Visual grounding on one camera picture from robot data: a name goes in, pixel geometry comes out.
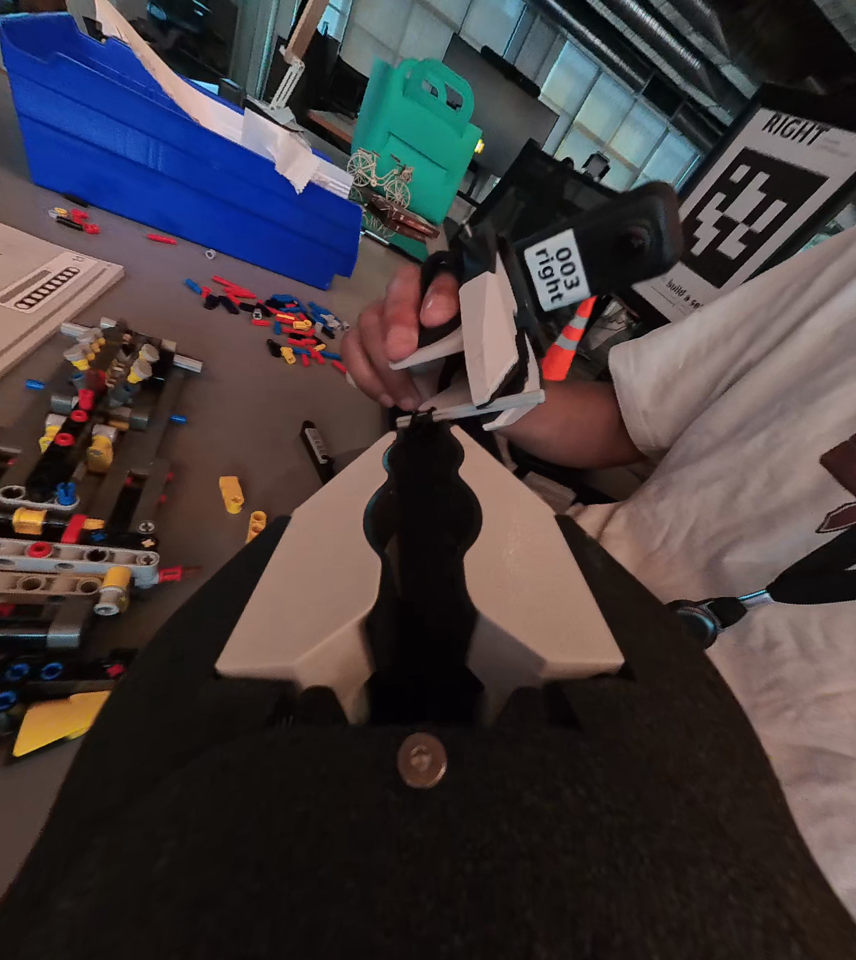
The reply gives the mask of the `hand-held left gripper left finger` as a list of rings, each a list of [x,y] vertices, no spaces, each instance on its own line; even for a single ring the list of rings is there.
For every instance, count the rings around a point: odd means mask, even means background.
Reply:
[[[364,623],[382,561],[364,530],[386,483],[386,434],[296,508],[216,661],[222,677],[334,692],[350,722],[366,719],[373,673]]]

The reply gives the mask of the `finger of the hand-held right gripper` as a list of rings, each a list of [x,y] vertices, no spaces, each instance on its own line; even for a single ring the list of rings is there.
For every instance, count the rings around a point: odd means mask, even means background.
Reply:
[[[528,349],[518,345],[517,304],[506,269],[485,270],[465,282],[459,308],[472,406],[523,392]]]
[[[450,396],[442,396],[442,394],[438,394],[427,399],[426,408],[432,406],[444,408],[458,404],[473,404],[467,401],[456,402],[457,400],[465,399],[466,397],[461,396],[460,393],[452,393]],[[458,422],[477,422],[481,426],[482,431],[487,433],[495,432],[505,428],[506,426],[512,426],[516,424],[519,420],[529,414],[533,408],[542,404],[545,399],[546,391],[544,389],[525,390],[511,394],[505,394],[481,406],[473,404],[478,407],[488,407],[492,411],[496,412],[494,416],[478,416],[474,418],[458,420]]]

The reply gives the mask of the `person's right forearm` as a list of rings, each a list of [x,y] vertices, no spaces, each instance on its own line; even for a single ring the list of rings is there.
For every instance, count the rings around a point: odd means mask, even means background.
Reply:
[[[545,462],[576,470],[627,467],[645,460],[631,438],[615,387],[602,381],[549,381],[545,399],[498,433]]]

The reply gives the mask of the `person's right hand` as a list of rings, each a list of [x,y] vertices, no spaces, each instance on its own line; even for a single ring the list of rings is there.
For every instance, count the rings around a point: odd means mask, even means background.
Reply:
[[[422,292],[420,269],[402,264],[382,297],[362,310],[341,341],[341,361],[356,387],[386,408],[416,411],[422,400],[414,381],[392,364],[415,352],[422,330],[455,318],[458,291],[458,278],[443,270]]]

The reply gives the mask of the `orange traffic cone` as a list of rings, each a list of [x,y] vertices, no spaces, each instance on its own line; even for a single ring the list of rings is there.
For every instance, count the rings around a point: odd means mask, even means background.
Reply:
[[[549,346],[541,362],[540,377],[543,384],[558,383],[567,378],[597,300],[596,296],[591,296],[582,301]]]

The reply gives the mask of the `black office chair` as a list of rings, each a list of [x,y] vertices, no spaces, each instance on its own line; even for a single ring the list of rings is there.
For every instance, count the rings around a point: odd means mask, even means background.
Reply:
[[[548,155],[530,138],[458,236],[490,226],[496,234],[517,241],[593,210],[617,194],[576,169],[572,161]]]

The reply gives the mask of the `black framed marker sign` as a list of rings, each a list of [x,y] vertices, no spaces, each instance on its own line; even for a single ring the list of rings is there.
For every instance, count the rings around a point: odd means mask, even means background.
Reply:
[[[856,87],[764,83],[681,190],[682,258],[623,302],[679,321],[793,256],[855,196]]]

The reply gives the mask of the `brown wooden board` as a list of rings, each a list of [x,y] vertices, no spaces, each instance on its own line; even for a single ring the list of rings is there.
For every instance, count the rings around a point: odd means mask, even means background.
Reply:
[[[413,213],[398,201],[391,200],[365,186],[357,187],[360,204],[368,219],[390,234],[401,234],[411,239],[427,242],[441,234],[441,228],[418,214]]]

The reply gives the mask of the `black marker pen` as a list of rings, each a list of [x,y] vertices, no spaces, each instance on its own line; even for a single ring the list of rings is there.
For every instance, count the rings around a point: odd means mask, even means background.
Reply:
[[[299,437],[312,462],[319,483],[324,486],[336,475],[336,462],[329,453],[324,438],[313,421],[305,419],[299,430]]]

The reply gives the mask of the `black badge reel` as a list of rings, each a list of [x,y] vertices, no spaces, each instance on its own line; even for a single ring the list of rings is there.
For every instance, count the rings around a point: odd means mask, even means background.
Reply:
[[[761,590],[740,597],[722,596],[700,601],[676,599],[666,608],[677,616],[687,633],[706,651],[722,633],[741,622],[750,612],[772,603],[770,594]]]

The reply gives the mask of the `scattered red and blue pins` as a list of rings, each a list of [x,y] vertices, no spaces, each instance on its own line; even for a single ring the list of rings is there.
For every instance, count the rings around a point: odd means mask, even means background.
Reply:
[[[86,294],[98,296],[100,287],[120,278],[120,267],[85,257],[68,250],[45,267],[46,274],[17,301],[21,311],[40,311],[57,307],[63,313],[69,308],[82,308]],[[193,302],[205,310],[224,310],[233,316],[248,318],[259,328],[269,329],[269,351],[294,364],[300,356],[304,366],[310,358],[318,364],[330,359],[342,370],[338,357],[331,352],[327,340],[335,337],[336,318],[318,306],[304,304],[294,296],[264,296],[228,279],[215,275],[208,283],[199,277],[187,276],[182,285]],[[118,388],[136,391],[154,375],[168,368],[190,370],[189,362],[175,358],[177,349],[169,342],[155,342],[133,333],[120,320],[102,320],[93,328],[74,332],[76,346],[69,349],[66,361],[82,378],[98,380],[99,389]]]

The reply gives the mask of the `crumpled white paper bag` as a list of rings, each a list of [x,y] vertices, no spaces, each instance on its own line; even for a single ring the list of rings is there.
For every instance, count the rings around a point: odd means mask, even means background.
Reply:
[[[210,97],[164,64],[111,2],[97,1],[95,9],[103,33],[127,45],[160,88],[200,126],[272,161],[297,193],[312,184],[338,198],[349,198],[350,174],[316,154],[299,134],[250,109],[237,112],[230,104]]]

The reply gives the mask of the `wooden clipboard on white stand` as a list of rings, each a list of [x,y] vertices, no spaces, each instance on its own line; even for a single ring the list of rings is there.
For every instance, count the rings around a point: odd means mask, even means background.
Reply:
[[[280,126],[288,126],[293,121],[290,98],[304,74],[305,55],[327,6],[328,1],[307,1],[296,18],[287,44],[280,49],[286,69],[266,109],[267,117]]]

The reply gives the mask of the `blue plastic bin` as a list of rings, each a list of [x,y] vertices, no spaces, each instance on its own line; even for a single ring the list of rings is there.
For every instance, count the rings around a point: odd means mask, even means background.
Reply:
[[[326,290],[356,267],[362,210],[185,114],[123,42],[68,12],[0,16],[34,183]]]

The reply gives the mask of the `open instruction booklet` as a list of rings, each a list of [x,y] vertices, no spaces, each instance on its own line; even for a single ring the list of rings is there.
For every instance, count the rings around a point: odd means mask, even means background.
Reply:
[[[0,377],[123,278],[119,264],[0,223]]]

